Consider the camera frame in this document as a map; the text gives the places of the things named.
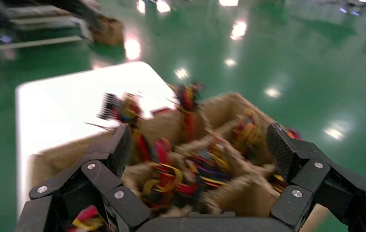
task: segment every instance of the green epoxy floor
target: green epoxy floor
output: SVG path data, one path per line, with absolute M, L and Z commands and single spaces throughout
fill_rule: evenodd
M 366 15 L 296 0 L 174 1 L 160 13 L 164 4 L 158 11 L 149 1 L 102 0 L 102 11 L 125 24 L 126 52 L 72 43 L 0 62 L 0 231 L 16 220 L 15 88 L 131 60 L 169 83 L 203 83 L 203 98 L 239 92 L 366 176 Z M 329 217 L 318 230 L 345 228 Z

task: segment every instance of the red wire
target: red wire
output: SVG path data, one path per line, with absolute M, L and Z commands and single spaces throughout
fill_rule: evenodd
M 140 136 L 140 138 L 139 138 L 139 148 L 140 148 L 140 152 L 141 152 L 143 161 L 150 160 L 150 153 L 148 151 L 147 143 L 144 141 L 142 136 Z
M 159 156 L 159 163 L 167 165 L 168 164 L 167 152 L 166 152 L 166 149 L 165 149 L 164 144 L 162 143 L 162 141 L 157 140 L 154 143 L 154 146 L 156 148 L 157 155 Z M 160 167 L 159 169 L 162 170 L 163 172 L 167 172 L 167 170 L 164 167 Z M 168 182 L 172 181 L 172 178 L 160 173 L 159 180 L 160 180 L 160 186 L 164 187 L 164 186 L 166 186 L 166 184 Z

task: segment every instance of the colored wire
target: colored wire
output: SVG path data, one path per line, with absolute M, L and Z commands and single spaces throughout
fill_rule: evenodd
M 171 86 L 178 100 L 178 110 L 181 112 L 180 138 L 182 143 L 194 140 L 195 117 L 193 112 L 197 109 L 197 98 L 201 86 L 193 84 L 190 86 Z
M 86 225 L 85 223 L 81 222 L 79 219 L 76 218 L 73 221 L 72 225 L 86 231 L 95 231 L 102 226 L 102 220 L 100 218 L 88 219 L 87 222 L 90 225 Z

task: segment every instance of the yellow wire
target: yellow wire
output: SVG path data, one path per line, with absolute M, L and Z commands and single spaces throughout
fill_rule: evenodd
M 84 229 L 86 231 L 95 231 L 102 225 L 102 221 L 100 220 L 99 223 L 96 221 L 96 222 L 92 223 L 92 225 L 88 226 L 76 218 L 73 221 L 72 225 L 76 226 L 77 228 Z
M 208 182 L 211 182 L 211 183 L 214 183 L 214 184 L 219 184 L 219 185 L 226 185 L 226 183 L 224 182 L 221 182 L 221 181 L 218 181 L 218 180 L 212 180 L 212 179 L 209 179 L 207 177 L 201 177 L 203 180 L 205 181 L 208 181 Z
M 230 171 L 230 167 L 228 166 L 228 164 L 226 162 L 224 162 L 219 157 L 211 154 L 210 152 L 209 152 L 209 155 L 211 155 L 214 158 L 214 160 L 216 161 L 216 163 L 217 163 L 218 166 L 222 167 L 226 171 L 225 173 L 227 173 L 227 172 Z
M 159 182 L 160 181 L 156 180 L 156 179 L 148 180 L 143 186 L 143 195 L 150 196 L 151 195 L 151 189 L 154 187 L 155 184 L 157 184 Z
M 167 164 L 160 163 L 159 165 L 164 166 L 166 168 L 172 169 L 174 171 L 174 173 L 175 173 L 175 178 L 174 178 L 174 182 L 169 182 L 164 187 L 160 187 L 160 186 L 156 185 L 156 187 L 158 188 L 158 189 L 156 189 L 156 191 L 159 191 L 159 192 L 169 192 L 175 186 L 177 186 L 178 184 L 180 184 L 183 181 L 183 174 L 181 173 L 181 171 L 179 169 L 177 169 L 175 167 L 172 167 L 172 166 L 169 166 Z

